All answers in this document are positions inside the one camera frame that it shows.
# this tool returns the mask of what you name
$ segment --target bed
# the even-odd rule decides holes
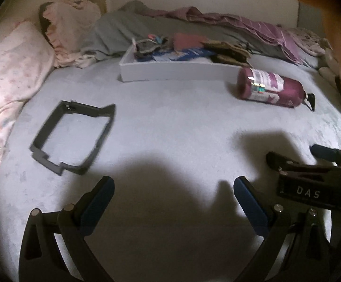
[[[126,48],[130,37],[124,39]],[[2,267],[18,281],[32,209],[58,211],[109,175],[115,196],[86,241],[115,281],[232,281],[261,243],[234,199],[233,180],[244,175],[274,196],[277,179],[266,166],[267,152],[315,164],[310,145],[341,149],[339,94],[317,70],[263,54],[253,55],[252,66],[299,80],[316,95],[314,113],[306,105],[288,109],[241,101],[226,82],[122,83],[119,61],[102,58],[85,69],[52,71],[17,118],[0,167]],[[61,100],[117,105],[113,128],[84,176],[65,171],[60,177],[31,158],[33,138]],[[103,117],[68,115],[44,150],[54,162],[78,164],[105,123]],[[331,215],[325,212],[327,233]]]

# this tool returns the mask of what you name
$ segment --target pillow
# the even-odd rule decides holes
[[[0,147],[24,103],[53,70],[54,51],[33,23],[22,22],[0,43]]]
[[[43,17],[51,23],[46,36],[56,54],[55,67],[67,67],[81,56],[81,44],[101,14],[90,1],[63,0],[48,5]]]

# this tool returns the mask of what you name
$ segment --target pink blanket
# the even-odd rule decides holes
[[[297,51],[297,45],[290,34],[280,27],[259,21],[251,21],[247,18],[217,13],[203,14],[196,7],[183,7],[174,11],[143,10],[141,15],[150,17],[175,18],[189,22],[203,22],[212,25],[228,25],[241,28],[255,35],[261,41],[269,45],[280,45],[285,56],[292,62],[301,64],[302,60]]]

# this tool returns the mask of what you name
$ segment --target pink ruffled pillow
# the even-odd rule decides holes
[[[46,36],[56,54],[54,66],[67,67],[80,57],[81,44],[101,13],[90,1],[62,0],[47,6],[43,17],[51,23]]]

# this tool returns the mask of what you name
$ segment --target brown cloth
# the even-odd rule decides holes
[[[240,46],[215,40],[208,40],[202,43],[205,49],[217,53],[217,55],[211,56],[211,60],[215,63],[251,67],[247,61],[251,57],[250,53]]]

